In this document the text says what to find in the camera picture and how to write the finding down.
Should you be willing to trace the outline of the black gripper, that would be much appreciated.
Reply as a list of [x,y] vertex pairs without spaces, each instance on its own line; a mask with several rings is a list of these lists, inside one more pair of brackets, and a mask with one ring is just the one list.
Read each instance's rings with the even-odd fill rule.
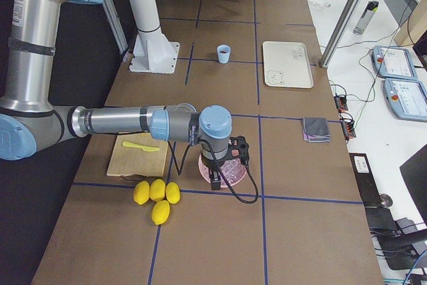
[[221,178],[225,178],[221,167],[228,160],[239,159],[249,173],[249,144],[242,135],[228,139],[199,139],[201,159],[208,168],[209,182],[213,190],[221,188]]

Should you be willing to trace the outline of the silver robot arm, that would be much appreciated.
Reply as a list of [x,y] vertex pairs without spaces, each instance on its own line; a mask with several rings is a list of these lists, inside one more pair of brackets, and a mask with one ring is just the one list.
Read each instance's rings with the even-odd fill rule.
[[104,0],[14,0],[5,95],[1,98],[1,158],[20,160],[73,137],[149,133],[167,142],[201,146],[213,190],[228,179],[223,169],[249,164],[244,137],[232,137],[232,117],[219,105],[201,112],[188,104],[141,107],[54,106],[49,84],[61,5]]

